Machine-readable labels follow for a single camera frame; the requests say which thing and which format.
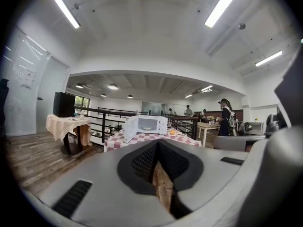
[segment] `bottle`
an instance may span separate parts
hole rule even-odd
[[[81,110],[81,112],[80,112],[80,119],[84,119],[84,111],[83,110]]]

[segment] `standing person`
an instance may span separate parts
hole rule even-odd
[[[169,109],[169,114],[170,115],[177,115],[177,113],[175,111],[173,111],[171,108]]]
[[[219,120],[221,122],[220,129],[218,135],[220,136],[228,136],[229,135],[229,119],[232,114],[232,106],[231,103],[223,98],[221,100],[221,107],[222,107],[222,116]]]
[[[193,116],[193,111],[189,108],[189,105],[186,106],[187,110],[184,111],[184,115],[187,117],[192,117]]]
[[[201,122],[205,123],[205,113],[206,112],[206,109],[203,109],[203,111],[200,113],[201,115]]]

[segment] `speaker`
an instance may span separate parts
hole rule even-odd
[[[76,96],[67,93],[55,93],[53,114],[57,117],[71,117],[75,112]]]

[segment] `red and white checkered tablecloth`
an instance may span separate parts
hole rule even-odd
[[[124,146],[136,144],[141,141],[156,140],[156,139],[171,139],[181,143],[186,143],[194,146],[202,146],[202,143],[197,140],[193,140],[184,134],[172,135],[160,135],[160,134],[147,134],[147,133],[136,133],[129,143],[124,143],[124,130],[120,130],[117,134],[111,136],[105,141],[104,151],[119,149]]]

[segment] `microwave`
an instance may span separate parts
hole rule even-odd
[[[166,134],[167,118],[148,115],[136,115],[127,118],[125,122],[124,142],[130,142],[136,133]]]

